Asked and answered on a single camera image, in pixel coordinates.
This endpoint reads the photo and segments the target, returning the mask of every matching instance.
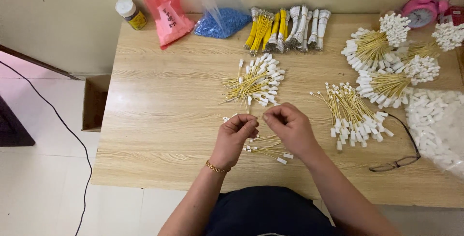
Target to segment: clear plastic bag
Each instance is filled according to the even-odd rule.
[[[464,95],[408,88],[406,120],[421,156],[464,180]]]
[[[205,8],[194,34],[205,37],[226,38],[252,21],[240,0],[200,0]]]
[[[161,49],[192,31],[195,22],[185,16],[181,0],[143,0],[156,23]]]

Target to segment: hand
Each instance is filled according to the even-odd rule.
[[[238,114],[219,127],[216,145],[209,162],[219,169],[230,169],[237,164],[247,138],[256,138],[259,126],[257,118]]]
[[[274,106],[263,114],[263,119],[287,150],[301,160],[306,156],[324,154],[314,137],[310,120],[294,105]]]

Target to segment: white tile floor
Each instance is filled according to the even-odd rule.
[[[99,134],[80,131],[84,82],[31,81],[82,139],[93,163]],[[0,236],[74,234],[90,171],[84,149],[25,80],[0,79],[0,96],[37,143],[0,148]],[[181,191],[89,185],[80,235],[155,235],[184,195]],[[327,213],[321,201],[315,204]],[[462,209],[380,209],[408,235],[464,233]]]

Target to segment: wooden table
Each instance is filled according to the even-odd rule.
[[[371,28],[377,19],[377,15],[333,15],[323,52],[275,55],[279,66],[287,69],[277,101],[291,102],[308,115],[328,156],[372,203],[464,207],[464,184],[427,159],[388,172],[368,170],[414,155],[397,121],[384,122],[395,133],[393,138],[385,137],[381,143],[369,140],[367,148],[345,146],[338,153],[329,134],[329,110],[309,95],[323,91],[325,82],[355,84],[357,72],[340,51],[352,32]],[[218,78],[236,76],[239,59],[255,59],[243,49],[250,28],[229,39],[188,35],[161,51],[153,21],[142,31],[123,22],[92,183],[188,190],[210,156],[222,117],[245,112],[237,103],[219,105],[225,90]],[[432,31],[432,27],[412,31],[410,39],[425,39]],[[462,89],[456,53],[442,54],[440,65],[439,79],[419,87]],[[253,104],[251,113],[261,115],[265,109]],[[405,119],[403,109],[387,111]],[[260,131],[270,133],[265,128]],[[268,156],[243,153],[222,191],[255,185],[287,186],[306,197],[320,197],[298,159],[283,165]]]

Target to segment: blue plastic pellet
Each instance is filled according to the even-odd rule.
[[[203,37],[226,38],[235,34],[245,25],[252,21],[252,17],[239,10],[225,7],[219,8],[221,26],[218,25],[213,16],[206,11],[203,17],[198,20],[194,34]]]

